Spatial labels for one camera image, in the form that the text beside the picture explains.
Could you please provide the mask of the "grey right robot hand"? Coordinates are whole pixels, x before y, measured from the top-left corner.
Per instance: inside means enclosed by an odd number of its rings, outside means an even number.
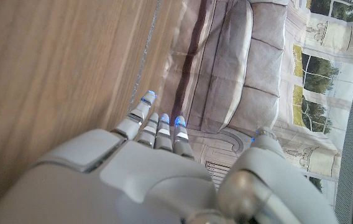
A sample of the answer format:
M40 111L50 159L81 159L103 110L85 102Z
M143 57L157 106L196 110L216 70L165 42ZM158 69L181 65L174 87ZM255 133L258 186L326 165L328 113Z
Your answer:
M0 223L336 223L319 190L269 128L220 185L194 160L179 116L150 113L148 91L111 131L44 154L0 199Z

